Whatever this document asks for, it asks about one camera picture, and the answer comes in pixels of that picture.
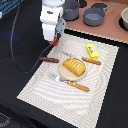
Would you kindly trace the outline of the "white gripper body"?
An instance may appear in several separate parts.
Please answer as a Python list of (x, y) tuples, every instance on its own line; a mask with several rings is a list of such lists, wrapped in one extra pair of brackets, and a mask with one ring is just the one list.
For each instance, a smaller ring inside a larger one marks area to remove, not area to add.
[(40, 21), (42, 23), (44, 39), (53, 41), (57, 34), (62, 35), (66, 26), (65, 20), (62, 18), (62, 7), (50, 7), (42, 5)]

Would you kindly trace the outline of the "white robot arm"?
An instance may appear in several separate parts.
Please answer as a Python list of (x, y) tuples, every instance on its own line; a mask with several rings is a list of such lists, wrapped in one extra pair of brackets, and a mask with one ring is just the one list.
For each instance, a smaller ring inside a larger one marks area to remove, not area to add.
[(54, 38), (65, 30), (66, 22), (62, 18), (65, 0), (42, 0), (40, 21), (42, 23), (43, 36), (47, 41)]

